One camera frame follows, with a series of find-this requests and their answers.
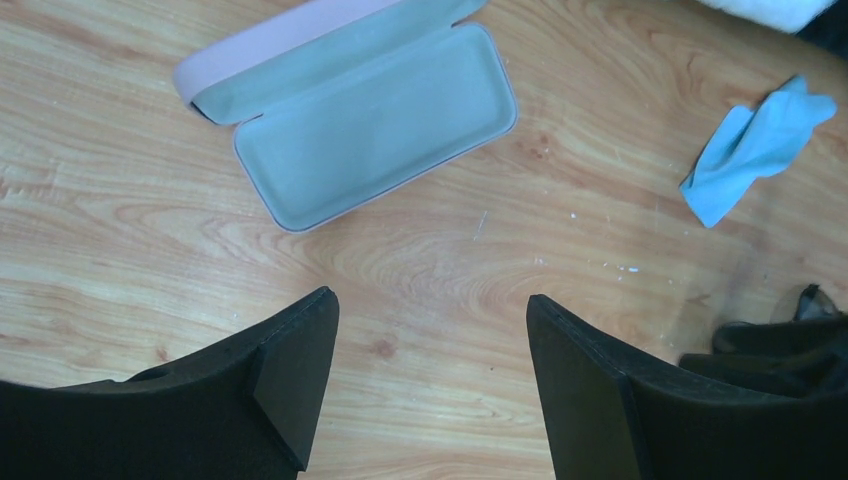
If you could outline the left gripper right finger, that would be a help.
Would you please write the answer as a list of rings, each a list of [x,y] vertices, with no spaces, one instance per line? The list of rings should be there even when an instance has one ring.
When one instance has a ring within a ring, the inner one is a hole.
[[[792,398],[660,360],[545,295],[526,311],[559,479],[843,479],[847,391]]]

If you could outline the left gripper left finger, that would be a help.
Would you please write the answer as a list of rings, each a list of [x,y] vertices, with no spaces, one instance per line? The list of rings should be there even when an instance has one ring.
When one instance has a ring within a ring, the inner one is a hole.
[[[1,385],[5,479],[294,479],[310,460],[339,325],[322,287],[118,382]]]

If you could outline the dark aviator sunglasses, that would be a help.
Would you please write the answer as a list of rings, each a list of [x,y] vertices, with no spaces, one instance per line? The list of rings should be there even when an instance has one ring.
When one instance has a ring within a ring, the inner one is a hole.
[[[790,320],[730,322],[709,354],[687,353],[678,366],[730,385],[792,398],[847,391],[847,313],[816,284],[805,287]]]

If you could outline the blue lens cloth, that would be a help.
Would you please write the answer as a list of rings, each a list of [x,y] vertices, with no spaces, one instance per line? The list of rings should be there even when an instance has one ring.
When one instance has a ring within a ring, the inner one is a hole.
[[[787,170],[838,105],[795,76],[754,109],[733,107],[706,143],[679,190],[706,228],[716,226],[760,178]]]

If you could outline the pink glasses case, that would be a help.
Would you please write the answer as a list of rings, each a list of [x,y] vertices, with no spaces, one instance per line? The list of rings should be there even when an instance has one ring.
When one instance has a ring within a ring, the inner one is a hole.
[[[308,1],[197,51],[181,100],[233,130],[300,233],[507,134],[518,107],[479,1]]]

